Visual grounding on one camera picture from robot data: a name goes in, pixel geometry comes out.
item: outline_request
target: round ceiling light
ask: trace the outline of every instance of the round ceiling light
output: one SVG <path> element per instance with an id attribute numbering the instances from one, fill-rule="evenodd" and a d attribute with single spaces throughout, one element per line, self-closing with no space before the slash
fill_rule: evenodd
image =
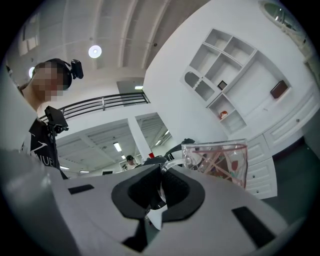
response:
<path id="1" fill-rule="evenodd" d="M 30 67 L 29 69 L 29 77 L 32 78 L 32 72 L 34 71 L 35 67 Z"/>
<path id="2" fill-rule="evenodd" d="M 95 58 L 98 58 L 101 55 L 102 50 L 101 50 L 101 47 L 99 45 L 93 45 L 93 46 L 90 47 L 88 53 L 89 53 L 89 56 L 91 58 L 95 59 Z"/>

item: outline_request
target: white column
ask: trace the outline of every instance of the white column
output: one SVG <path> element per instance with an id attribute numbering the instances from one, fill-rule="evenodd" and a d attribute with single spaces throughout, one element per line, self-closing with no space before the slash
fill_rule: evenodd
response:
<path id="1" fill-rule="evenodd" d="M 134 116 L 128 118 L 128 125 L 132 136 L 134 138 L 135 144 L 142 156 L 142 159 L 147 160 L 149 154 L 152 152 L 140 127 Z"/>

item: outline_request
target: gray floor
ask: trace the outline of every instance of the gray floor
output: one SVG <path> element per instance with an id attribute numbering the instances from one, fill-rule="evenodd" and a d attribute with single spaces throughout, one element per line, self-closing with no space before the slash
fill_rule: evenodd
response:
<path id="1" fill-rule="evenodd" d="M 320 184 L 320 160 L 306 145 L 274 161 L 276 197 L 263 201 L 277 210 L 288 224 L 306 217 Z"/>

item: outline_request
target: cabinet drawer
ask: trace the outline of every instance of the cabinet drawer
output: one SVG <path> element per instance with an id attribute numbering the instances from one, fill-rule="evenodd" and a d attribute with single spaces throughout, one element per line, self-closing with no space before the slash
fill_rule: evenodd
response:
<path id="1" fill-rule="evenodd" d="M 267 130 L 263 135 L 271 149 L 300 129 L 319 109 L 318 92 L 309 94 L 301 104 L 282 121 Z"/>
<path id="2" fill-rule="evenodd" d="M 270 157 L 266 139 L 260 135 L 247 143 L 248 146 L 248 166 L 260 163 Z"/>
<path id="3" fill-rule="evenodd" d="M 245 190 L 259 199 L 266 199 L 277 196 L 277 180 L 267 181 L 247 185 Z"/>
<path id="4" fill-rule="evenodd" d="M 271 179 L 276 179 L 276 169 L 272 157 L 248 167 L 246 175 L 247 186 Z"/>

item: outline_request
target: white machine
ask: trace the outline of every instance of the white machine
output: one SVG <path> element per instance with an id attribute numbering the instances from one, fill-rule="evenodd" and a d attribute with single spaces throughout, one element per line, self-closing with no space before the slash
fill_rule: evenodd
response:
<path id="1" fill-rule="evenodd" d="M 50 254 L 270 255 L 296 230 L 241 187 L 179 166 L 164 175 L 154 164 L 63 180 L 55 168 L 19 152 L 36 113 L 8 78 L 2 67 L 1 191 L 22 228 Z M 20 119 L 12 118 L 17 113 Z M 167 210 L 147 243 L 144 218 L 161 200 L 160 182 Z"/>

